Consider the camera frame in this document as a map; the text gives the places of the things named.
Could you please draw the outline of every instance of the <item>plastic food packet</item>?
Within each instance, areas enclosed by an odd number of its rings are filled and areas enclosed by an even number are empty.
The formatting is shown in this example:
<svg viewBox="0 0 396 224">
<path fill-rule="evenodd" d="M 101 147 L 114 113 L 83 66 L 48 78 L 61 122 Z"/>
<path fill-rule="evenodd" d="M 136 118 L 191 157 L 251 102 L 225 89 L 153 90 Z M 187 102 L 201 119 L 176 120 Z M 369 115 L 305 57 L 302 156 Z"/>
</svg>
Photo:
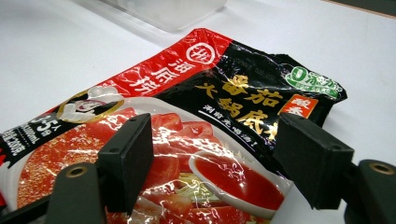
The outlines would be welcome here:
<svg viewBox="0 0 396 224">
<path fill-rule="evenodd" d="M 109 223 L 269 223 L 292 182 L 272 157 L 278 115 L 322 125 L 346 91 L 288 55 L 196 29 L 168 49 L 0 135 L 13 211 L 95 162 L 127 119 L 152 115 L 154 162 L 131 217 Z"/>
</svg>

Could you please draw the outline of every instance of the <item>red soup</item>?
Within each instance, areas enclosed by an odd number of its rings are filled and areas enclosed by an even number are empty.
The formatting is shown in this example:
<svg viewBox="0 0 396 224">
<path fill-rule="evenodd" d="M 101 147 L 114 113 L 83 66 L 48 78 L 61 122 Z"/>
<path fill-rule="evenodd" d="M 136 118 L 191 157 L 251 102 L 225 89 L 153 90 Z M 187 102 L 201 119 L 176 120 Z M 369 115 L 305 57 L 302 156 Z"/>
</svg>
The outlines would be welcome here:
<svg viewBox="0 0 396 224">
<path fill-rule="evenodd" d="M 283 202 L 274 184 L 237 160 L 206 153 L 196 158 L 195 166 L 218 188 L 248 203 L 276 210 Z"/>
</svg>

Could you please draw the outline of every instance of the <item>white surface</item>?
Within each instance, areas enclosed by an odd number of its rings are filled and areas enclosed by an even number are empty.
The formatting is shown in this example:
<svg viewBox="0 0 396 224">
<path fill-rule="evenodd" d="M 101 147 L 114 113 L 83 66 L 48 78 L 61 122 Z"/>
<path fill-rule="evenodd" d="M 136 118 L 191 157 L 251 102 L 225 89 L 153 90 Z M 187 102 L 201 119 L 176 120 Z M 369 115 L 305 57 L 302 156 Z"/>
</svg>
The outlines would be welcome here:
<svg viewBox="0 0 396 224">
<path fill-rule="evenodd" d="M 287 53 L 338 81 L 348 99 L 324 129 L 356 149 L 354 162 L 396 164 L 396 20 L 320 0 L 229 0 L 215 14 L 168 34 L 92 0 L 0 1 L 0 133 L 146 60 L 194 27 L 268 53 Z M 272 223 L 344 223 L 312 211 L 293 188 Z"/>
</svg>

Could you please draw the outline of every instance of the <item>clear plastic box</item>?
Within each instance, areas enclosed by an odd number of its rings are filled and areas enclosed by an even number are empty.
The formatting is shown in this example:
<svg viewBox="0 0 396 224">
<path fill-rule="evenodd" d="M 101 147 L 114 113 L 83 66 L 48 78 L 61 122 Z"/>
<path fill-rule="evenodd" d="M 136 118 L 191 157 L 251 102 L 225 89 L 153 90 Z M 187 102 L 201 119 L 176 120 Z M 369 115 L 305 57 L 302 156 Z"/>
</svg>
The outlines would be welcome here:
<svg viewBox="0 0 396 224">
<path fill-rule="evenodd" d="M 176 32 L 223 7 L 227 0 L 103 0 L 166 32 Z"/>
</svg>

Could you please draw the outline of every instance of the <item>red label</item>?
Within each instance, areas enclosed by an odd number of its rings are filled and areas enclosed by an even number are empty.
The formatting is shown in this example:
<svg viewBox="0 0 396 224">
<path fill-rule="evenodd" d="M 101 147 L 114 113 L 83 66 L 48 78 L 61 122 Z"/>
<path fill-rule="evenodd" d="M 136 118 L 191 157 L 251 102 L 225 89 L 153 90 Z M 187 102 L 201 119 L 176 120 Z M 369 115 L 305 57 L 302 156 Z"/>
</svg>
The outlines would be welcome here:
<svg viewBox="0 0 396 224">
<path fill-rule="evenodd" d="M 214 67 L 232 40 L 196 29 L 152 58 L 102 82 L 124 97 L 152 96 Z"/>
<path fill-rule="evenodd" d="M 0 209 L 7 206 L 6 201 L 3 198 L 3 195 L 0 193 Z"/>
<path fill-rule="evenodd" d="M 282 107 L 282 109 L 279 110 L 278 114 L 280 114 L 281 112 L 287 112 L 295 115 L 300 115 L 304 118 L 308 118 L 317 103 L 317 99 L 294 94 Z"/>
</svg>

